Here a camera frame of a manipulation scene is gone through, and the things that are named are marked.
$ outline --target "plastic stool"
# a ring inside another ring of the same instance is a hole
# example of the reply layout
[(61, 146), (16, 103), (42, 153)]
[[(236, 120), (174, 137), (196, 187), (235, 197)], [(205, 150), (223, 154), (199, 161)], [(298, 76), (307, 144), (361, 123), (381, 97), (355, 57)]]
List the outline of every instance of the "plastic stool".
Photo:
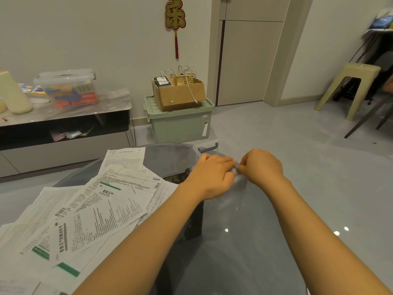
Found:
[(315, 110), (321, 110), (322, 106), (327, 101), (332, 99), (337, 90), (341, 88), (341, 85), (344, 83), (347, 77), (356, 77), (358, 79), (361, 79), (361, 83), (347, 115), (347, 120), (353, 120), (356, 113), (360, 109), (362, 101), (366, 98), (367, 92), (370, 89), (371, 84), (373, 83), (380, 70), (381, 68), (375, 65), (360, 63), (345, 64), (341, 72), (337, 75), (333, 83), (330, 85), (329, 89), (327, 89), (326, 93), (319, 101), (318, 105), (315, 107)]

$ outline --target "wall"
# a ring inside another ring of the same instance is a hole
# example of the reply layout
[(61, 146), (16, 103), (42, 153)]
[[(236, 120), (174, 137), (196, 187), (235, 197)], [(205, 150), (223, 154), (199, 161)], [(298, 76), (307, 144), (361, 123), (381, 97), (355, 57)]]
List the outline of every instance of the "wall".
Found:
[(2, 0), (0, 69), (32, 83), (43, 71), (91, 68), (97, 88), (129, 88), (132, 116), (140, 118), (150, 79), (179, 64), (208, 80), (212, 0), (184, 0), (187, 26), (164, 25), (168, 0)]
[(281, 99), (325, 93), (392, 0), (313, 0)]

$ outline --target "hand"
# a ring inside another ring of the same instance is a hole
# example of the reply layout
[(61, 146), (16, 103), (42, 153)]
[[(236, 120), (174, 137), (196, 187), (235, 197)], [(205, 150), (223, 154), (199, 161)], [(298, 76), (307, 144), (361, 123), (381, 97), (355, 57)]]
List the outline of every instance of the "hand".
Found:
[(235, 174), (229, 170), (235, 164), (231, 157), (204, 153), (182, 184), (196, 192), (200, 201), (213, 199), (231, 188)]
[(243, 156), (238, 170), (265, 192), (271, 185), (285, 179), (281, 162), (269, 151), (252, 149)]

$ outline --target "chinese knot decoration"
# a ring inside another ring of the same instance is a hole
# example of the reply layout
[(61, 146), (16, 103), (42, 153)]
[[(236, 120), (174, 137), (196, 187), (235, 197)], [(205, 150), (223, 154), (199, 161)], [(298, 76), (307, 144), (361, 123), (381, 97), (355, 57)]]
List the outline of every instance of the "chinese knot decoration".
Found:
[(174, 48), (176, 59), (179, 59), (179, 46), (177, 44), (177, 29), (185, 27), (185, 13), (181, 0), (169, 0), (165, 5), (165, 26), (174, 29)]

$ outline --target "floor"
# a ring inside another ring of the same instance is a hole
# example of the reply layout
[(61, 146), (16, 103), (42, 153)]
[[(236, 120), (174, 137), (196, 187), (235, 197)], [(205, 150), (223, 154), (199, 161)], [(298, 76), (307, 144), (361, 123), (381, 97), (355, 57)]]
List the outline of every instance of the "floor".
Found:
[[(285, 175), (328, 226), (393, 289), (393, 120), (375, 130), (381, 112), (351, 137), (345, 134), (371, 107), (364, 103), (355, 121), (345, 119), (350, 102), (330, 102), (320, 112), (316, 102), (273, 108), (264, 102), (218, 107), (209, 140), (239, 161), (252, 148), (279, 158)], [(154, 143), (150, 125), (136, 128), (137, 145)], [(44, 186), (53, 186), (74, 170), (0, 184), (3, 196), (26, 207)], [(18, 215), (0, 205), (2, 222)]]

